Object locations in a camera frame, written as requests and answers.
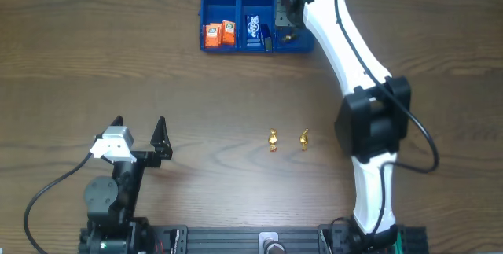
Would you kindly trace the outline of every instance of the tabletop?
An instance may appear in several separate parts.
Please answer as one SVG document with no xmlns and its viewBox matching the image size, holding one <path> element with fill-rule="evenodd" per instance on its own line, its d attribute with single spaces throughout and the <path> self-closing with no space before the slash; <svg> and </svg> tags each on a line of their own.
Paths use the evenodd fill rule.
<svg viewBox="0 0 503 254">
<path fill-rule="evenodd" d="M 432 253 L 501 251 L 503 0 L 347 4 L 377 59 L 409 80 L 411 110 L 441 155 L 430 175 L 395 170 L 398 223 L 426 226 Z M 145 171 L 136 211 L 152 224 L 317 226 L 352 213 L 353 167 L 333 130 L 342 98 L 321 47 L 207 54 L 199 8 L 200 0 L 0 0 L 4 253 L 35 253 L 22 226 L 27 203 L 117 115 L 135 149 L 149 149 L 166 117 L 173 160 Z M 412 124 L 398 157 L 431 162 Z M 46 251 L 76 252 L 83 191 L 111 172 L 91 160 L 35 203 L 30 228 Z"/>
</svg>

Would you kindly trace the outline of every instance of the orange tic tac box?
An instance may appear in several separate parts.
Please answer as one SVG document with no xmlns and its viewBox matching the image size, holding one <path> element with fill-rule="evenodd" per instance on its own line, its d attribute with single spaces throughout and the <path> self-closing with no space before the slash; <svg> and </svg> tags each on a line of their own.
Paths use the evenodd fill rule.
<svg viewBox="0 0 503 254">
<path fill-rule="evenodd" d="M 204 31 L 204 47 L 219 47 L 222 44 L 221 24 L 206 25 Z"/>
<path fill-rule="evenodd" d="M 234 46 L 236 43 L 236 24 L 224 20 L 222 22 L 222 43 L 224 45 Z"/>
</svg>

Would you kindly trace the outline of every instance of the brown wooden surface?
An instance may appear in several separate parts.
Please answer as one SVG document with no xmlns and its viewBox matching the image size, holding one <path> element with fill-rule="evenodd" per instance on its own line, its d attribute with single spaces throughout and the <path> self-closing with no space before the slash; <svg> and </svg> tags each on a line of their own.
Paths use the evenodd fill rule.
<svg viewBox="0 0 503 254">
<path fill-rule="evenodd" d="M 503 250 L 503 0 L 347 0 L 360 32 L 413 87 L 438 172 L 398 170 L 397 220 L 427 226 L 431 252 Z M 116 115 L 139 149 L 160 115 L 174 160 L 147 170 L 137 215 L 155 224 L 317 226 L 354 207 L 351 162 L 332 123 L 341 101 L 319 47 L 307 55 L 208 55 L 200 0 L 0 0 L 0 248 L 34 253 L 22 215 Z M 278 152 L 268 151 L 269 128 Z M 299 136 L 310 128 L 302 153 Z M 400 160 L 431 161 L 416 129 Z M 89 162 L 34 206 L 51 253 L 73 253 Z"/>
</svg>

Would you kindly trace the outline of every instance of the cable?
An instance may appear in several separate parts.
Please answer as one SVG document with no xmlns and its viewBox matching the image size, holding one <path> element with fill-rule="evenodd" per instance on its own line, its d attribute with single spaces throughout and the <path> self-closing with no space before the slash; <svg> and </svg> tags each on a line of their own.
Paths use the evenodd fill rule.
<svg viewBox="0 0 503 254">
<path fill-rule="evenodd" d="M 381 194 L 383 200 L 381 201 L 380 205 L 380 212 L 379 212 L 379 217 L 377 219 L 376 226 L 374 227 L 372 233 L 369 236 L 368 241 L 364 244 L 364 247 L 367 247 L 368 244 L 371 242 L 373 237 L 376 235 L 377 229 L 379 229 L 379 225 L 383 219 L 384 216 L 384 207 L 386 205 L 386 187 L 384 185 L 384 168 L 387 165 L 394 165 L 396 167 L 401 167 L 405 168 L 406 170 L 409 171 L 415 171 L 421 174 L 427 174 L 429 172 L 432 172 L 437 169 L 439 166 L 439 151 L 437 150 L 437 147 L 435 145 L 435 142 L 433 141 L 433 138 L 429 134 L 428 130 L 424 127 L 424 125 L 388 90 L 386 87 L 377 80 L 377 78 L 372 74 L 370 69 L 367 67 L 365 62 L 363 61 L 362 57 L 360 56 L 360 53 L 356 50 L 356 47 L 354 46 L 353 42 L 351 41 L 349 35 L 346 32 L 346 29 L 343 26 L 342 19 L 340 18 L 340 13 L 339 13 L 339 0 L 335 0 L 335 8 L 336 8 L 336 19 L 337 19 L 337 24 L 340 26 L 340 30 L 344 34 L 344 38 L 346 38 L 347 43 L 353 50 L 354 55 L 362 65 L 363 69 L 365 70 L 365 73 L 369 76 L 369 78 L 376 84 L 376 86 L 386 95 L 388 99 L 393 102 L 394 105 L 396 105 L 403 113 L 405 113 L 409 119 L 417 126 L 417 128 L 421 131 L 421 134 L 423 134 L 424 138 L 428 142 L 431 152 L 433 154 L 433 165 L 430 168 L 421 168 L 421 167 L 414 167 L 408 164 L 402 164 L 398 162 L 385 162 L 380 166 L 380 184 L 381 184 Z"/>
<path fill-rule="evenodd" d="M 33 236 L 31 236 L 30 233 L 30 227 L 28 226 L 28 216 L 30 215 L 30 210 L 31 207 L 33 207 L 33 204 L 51 187 L 55 186 L 59 182 L 62 182 L 64 179 L 66 179 L 68 176 L 73 175 L 76 173 L 86 162 L 91 158 L 92 153 L 88 153 L 87 156 L 84 158 L 80 164 L 78 164 L 76 167 L 74 167 L 71 171 L 65 173 L 62 175 L 60 178 L 54 180 L 53 182 L 49 183 L 46 187 L 42 188 L 36 195 L 33 196 L 31 199 L 30 203 L 28 203 L 28 206 L 26 207 L 26 211 L 24 211 L 24 217 L 23 217 L 23 225 L 24 225 L 24 232 L 26 233 L 26 237 L 30 241 L 31 245 L 40 253 L 40 254 L 47 254 L 40 245 L 35 241 Z"/>
</svg>

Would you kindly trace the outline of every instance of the divided container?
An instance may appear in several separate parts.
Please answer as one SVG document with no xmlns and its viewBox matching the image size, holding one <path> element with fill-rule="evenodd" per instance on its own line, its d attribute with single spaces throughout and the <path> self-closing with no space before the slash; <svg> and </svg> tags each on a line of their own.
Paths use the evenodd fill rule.
<svg viewBox="0 0 503 254">
<path fill-rule="evenodd" d="M 264 53 L 263 46 L 247 46 L 246 15 L 259 15 L 260 24 L 267 24 L 273 41 L 273 52 L 307 53 L 314 48 L 314 36 L 307 29 L 296 29 L 297 39 L 283 43 L 281 39 L 290 33 L 289 27 L 276 28 L 276 0 L 201 0 L 200 47 L 206 52 Z M 204 25 L 229 20 L 236 23 L 236 44 L 219 48 L 204 47 Z"/>
</svg>

